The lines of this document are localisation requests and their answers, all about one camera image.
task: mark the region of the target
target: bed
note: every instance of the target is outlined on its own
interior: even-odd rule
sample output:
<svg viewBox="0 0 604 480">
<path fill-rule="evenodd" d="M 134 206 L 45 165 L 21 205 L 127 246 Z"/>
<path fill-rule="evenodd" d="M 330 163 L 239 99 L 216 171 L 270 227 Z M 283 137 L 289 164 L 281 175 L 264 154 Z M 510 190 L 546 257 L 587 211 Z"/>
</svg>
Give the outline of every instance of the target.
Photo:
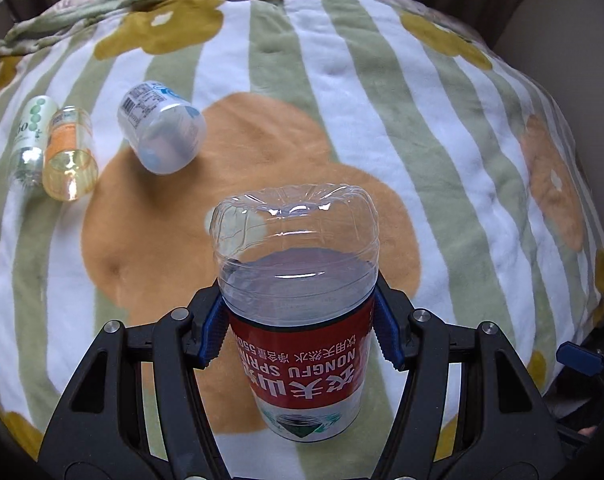
<svg viewBox="0 0 604 480">
<path fill-rule="evenodd" d="M 143 80 L 207 120 L 201 154 L 176 174 L 144 171 L 118 127 L 121 97 Z M 38 94 L 91 115 L 101 175 L 85 199 L 8 186 L 19 113 Z M 0 418 L 16 441 L 37 457 L 108 320 L 153 322 L 213 282 L 219 200 L 308 182 L 364 187 L 389 285 L 447 323 L 497 322 L 542 391 L 558 345 L 604 315 L 604 233 L 568 124 L 466 25 L 411 0 L 97 0 L 0 42 Z M 265 480 L 369 475 L 404 382 L 374 344 L 354 424 L 296 444 L 265 428 L 230 338 L 198 374 L 230 473 Z M 459 387 L 452 365 L 439 458 Z"/>
</svg>

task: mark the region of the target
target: gray wall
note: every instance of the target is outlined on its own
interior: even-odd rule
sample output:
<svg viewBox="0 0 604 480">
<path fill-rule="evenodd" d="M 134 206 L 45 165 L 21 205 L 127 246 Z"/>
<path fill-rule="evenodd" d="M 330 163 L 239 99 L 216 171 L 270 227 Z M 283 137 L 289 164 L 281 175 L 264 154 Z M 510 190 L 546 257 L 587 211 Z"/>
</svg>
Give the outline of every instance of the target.
<svg viewBox="0 0 604 480">
<path fill-rule="evenodd" d="M 525 0 L 495 50 L 562 108 L 604 227 L 604 0 Z"/>
</svg>

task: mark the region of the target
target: bottle with orange label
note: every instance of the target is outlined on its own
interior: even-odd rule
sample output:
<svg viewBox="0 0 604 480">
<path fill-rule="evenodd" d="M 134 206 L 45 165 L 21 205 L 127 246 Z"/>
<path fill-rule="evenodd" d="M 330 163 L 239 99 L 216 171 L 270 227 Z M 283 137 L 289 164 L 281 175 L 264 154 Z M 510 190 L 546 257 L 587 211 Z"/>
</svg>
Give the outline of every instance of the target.
<svg viewBox="0 0 604 480">
<path fill-rule="evenodd" d="M 56 200 L 77 200 L 91 192 L 98 180 L 89 114 L 66 106 L 51 119 L 49 133 L 42 173 L 44 189 Z"/>
</svg>

